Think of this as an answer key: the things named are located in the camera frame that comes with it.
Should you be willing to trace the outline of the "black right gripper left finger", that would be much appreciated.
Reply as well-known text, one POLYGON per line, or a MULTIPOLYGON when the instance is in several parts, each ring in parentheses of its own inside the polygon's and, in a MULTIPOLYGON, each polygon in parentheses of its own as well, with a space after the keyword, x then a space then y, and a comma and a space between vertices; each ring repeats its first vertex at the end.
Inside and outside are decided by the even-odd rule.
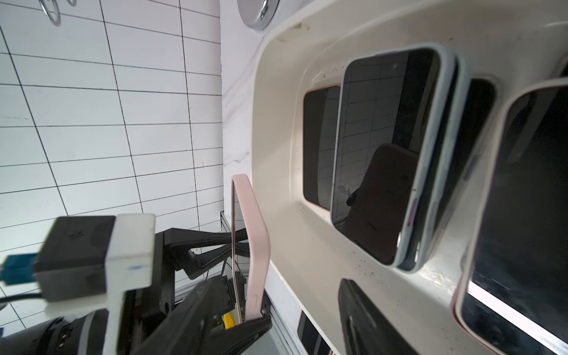
POLYGON ((199 354, 217 320, 235 308, 226 276, 199 283, 134 350, 135 354, 199 354))

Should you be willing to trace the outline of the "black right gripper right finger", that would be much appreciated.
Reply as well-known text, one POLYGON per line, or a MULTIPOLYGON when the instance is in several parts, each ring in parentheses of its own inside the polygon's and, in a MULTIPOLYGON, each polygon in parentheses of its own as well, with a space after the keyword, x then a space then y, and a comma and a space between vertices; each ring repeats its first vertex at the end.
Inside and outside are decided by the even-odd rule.
POLYGON ((355 281, 341 280, 338 302, 347 354, 416 353, 355 281))

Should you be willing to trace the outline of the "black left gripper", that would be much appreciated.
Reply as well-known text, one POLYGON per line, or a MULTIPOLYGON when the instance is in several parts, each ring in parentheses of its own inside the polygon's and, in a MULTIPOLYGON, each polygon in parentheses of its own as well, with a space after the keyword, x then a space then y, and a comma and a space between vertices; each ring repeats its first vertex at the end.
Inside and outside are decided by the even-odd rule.
MULTIPOLYGON (((135 354, 134 350, 185 299, 186 296, 180 302, 175 300, 176 272, 183 271, 189 279, 196 280, 225 262, 231 254, 249 256, 245 229, 215 233, 173 228, 158 232, 155 242, 151 285, 127 294, 119 337, 120 354, 135 354)), ((232 285, 232 279, 228 280, 236 307, 236 299, 246 295, 245 279, 237 272, 237 285, 232 285)), ((262 315, 226 330, 222 329, 219 318, 199 354, 242 354, 272 328, 265 300, 262 315)))

